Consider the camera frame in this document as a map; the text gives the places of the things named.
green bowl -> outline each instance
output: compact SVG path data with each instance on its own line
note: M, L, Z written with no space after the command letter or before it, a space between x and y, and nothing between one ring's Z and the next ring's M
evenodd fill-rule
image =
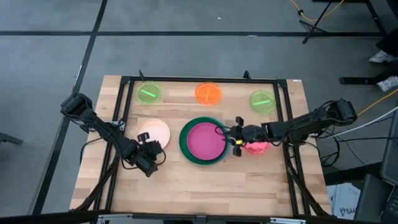
M153 104L161 98L162 89L154 82L145 82L137 90L137 100L143 104Z
M216 164L217 162L221 161L222 159L224 159L224 157L227 155L228 153L228 138L226 138L226 144L224 147L224 151L215 159L209 160L209 161L204 161L201 159L196 158L190 151L188 148L188 144L187 144L187 138L188 138L188 134L191 131L191 129L196 126L197 124L200 123L212 123L217 125L217 127L219 127L223 133L226 133L226 130L224 128L223 123L221 123L220 121L218 121L217 119L211 118L211 117L199 117L199 118L195 118L191 121L189 121L181 130L180 133L180 149L182 151L182 154L191 162L198 164L198 165L203 165L203 166L208 166L208 165L213 165Z
M254 91L249 99L250 107L258 113L269 114L275 108L274 97L266 91Z

plastic dish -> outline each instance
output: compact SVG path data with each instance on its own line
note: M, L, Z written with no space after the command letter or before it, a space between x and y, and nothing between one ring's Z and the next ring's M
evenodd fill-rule
M215 105L220 101L221 90L215 83L202 83L197 86L195 97L203 105Z
M195 118L191 121L189 121L181 130L180 133L180 139L179 139L179 143L180 143L180 149L182 154L191 162L198 164L198 165L203 165L203 166L208 166L208 165L212 165L212 164L216 164L217 162L221 161L228 153L228 146L229 144L225 144L224 150L221 153L221 155L219 155L217 158L209 160L209 161L205 161L202 159L198 159L196 158L189 150L188 148L188 143L187 143L187 139L188 139L188 135L190 130L195 127L197 124L200 123L212 123L217 125L217 127L219 127L223 133L226 132L223 123L219 122L218 120L211 118L211 117L199 117L199 118Z
M269 142L254 142L247 143L243 148L251 154L260 155L268 151L271 148L270 145Z
M213 123L200 123L188 133L188 149L196 158L209 161L223 153L226 142L215 132L216 127Z
M152 82L145 82L138 88L137 100L144 104L152 104L160 99L161 94L160 86Z
M142 122L136 129L136 136L148 132L149 139L147 141L156 140L164 149L170 140L170 128L161 119L148 119Z
M250 107L262 114L269 114L275 108L274 97L266 91L258 90L250 95Z

light pink dish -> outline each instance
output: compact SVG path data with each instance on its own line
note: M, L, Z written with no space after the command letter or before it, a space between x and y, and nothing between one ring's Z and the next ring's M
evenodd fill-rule
M187 137L189 151L198 159L216 159L225 148L224 136L215 131L216 125L205 122L195 125Z
M156 140L164 149L170 140L170 128L160 119L148 119L142 122L136 129L135 137L139 134L148 132L149 139L147 141Z
M263 154L268 149L270 149L270 143L269 142L254 142L254 143L247 143L244 146L244 149L247 150L247 152L250 152L251 154Z

wooden tabletop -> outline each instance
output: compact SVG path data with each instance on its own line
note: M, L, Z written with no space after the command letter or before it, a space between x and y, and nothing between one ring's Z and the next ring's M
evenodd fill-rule
M110 121L114 111L121 76L104 77L96 104L98 116ZM308 113L301 80L287 80L293 116ZM274 147L261 156L245 150L242 157L232 152L212 166L198 166L186 159L180 151L178 137L183 126L199 116L211 116L226 126L234 125L236 116L245 125L277 121L276 109L270 115L253 112L249 96L255 90L274 94L271 84L219 83L221 101L214 106L203 106L195 99L195 82L157 82L162 87L162 99L154 105L137 101L136 90L142 82L134 82L134 92L126 125L125 136L135 138L137 125L146 119L159 118L170 127L170 142L165 148L166 162L151 177L140 170L119 167L114 190L112 212L173 213L209 215L262 215L291 216L289 186L282 146ZM119 117L122 116L127 86ZM283 91L280 89L284 119L287 114ZM88 141L98 138L90 133ZM106 143L89 144L83 156L70 208L79 206L97 184ZM305 181L309 191L328 213L331 212L318 151L311 145L300 147ZM108 186L104 188L101 208L104 208ZM303 213L300 191L296 186L300 213Z

white paper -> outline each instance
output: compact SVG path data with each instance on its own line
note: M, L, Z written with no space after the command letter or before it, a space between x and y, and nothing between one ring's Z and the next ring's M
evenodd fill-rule
M361 191L350 183L337 185L333 214L338 218L353 220Z
M335 210L335 202L336 202L337 185L326 186L326 190L328 191L331 210L334 211Z

